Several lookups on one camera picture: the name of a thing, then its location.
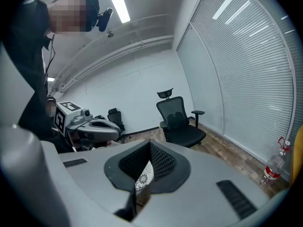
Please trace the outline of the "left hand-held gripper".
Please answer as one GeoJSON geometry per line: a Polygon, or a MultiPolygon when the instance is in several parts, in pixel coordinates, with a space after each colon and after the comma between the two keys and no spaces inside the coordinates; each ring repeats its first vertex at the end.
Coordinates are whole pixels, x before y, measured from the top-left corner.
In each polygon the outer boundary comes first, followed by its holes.
{"type": "Polygon", "coordinates": [[[103,119],[93,119],[89,109],[72,102],[56,103],[53,123],[63,136],[65,143],[74,151],[92,150],[93,144],[85,142],[106,142],[121,135],[120,128],[103,119]]]}

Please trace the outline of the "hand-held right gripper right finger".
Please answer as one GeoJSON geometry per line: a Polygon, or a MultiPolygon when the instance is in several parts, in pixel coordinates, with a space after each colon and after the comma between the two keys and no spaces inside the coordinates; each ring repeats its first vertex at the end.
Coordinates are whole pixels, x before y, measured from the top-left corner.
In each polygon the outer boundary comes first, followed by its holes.
{"type": "Polygon", "coordinates": [[[191,165],[189,178],[173,193],[153,194],[132,223],[139,227],[224,227],[239,221],[217,187],[232,181],[256,208],[269,197],[258,184],[233,166],[210,154],[164,142],[185,156],[191,165]]]}

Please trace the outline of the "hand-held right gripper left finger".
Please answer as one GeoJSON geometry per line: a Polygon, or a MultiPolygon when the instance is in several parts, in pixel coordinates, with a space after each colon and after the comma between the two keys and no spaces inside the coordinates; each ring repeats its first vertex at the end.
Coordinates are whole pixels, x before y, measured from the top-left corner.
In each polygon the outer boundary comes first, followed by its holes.
{"type": "Polygon", "coordinates": [[[118,216],[131,201],[130,192],[113,186],[104,172],[109,158],[145,144],[145,140],[137,140],[109,148],[58,154],[52,143],[42,141],[44,187],[40,221],[48,227],[152,227],[153,212],[148,207],[130,221],[118,216]]]}

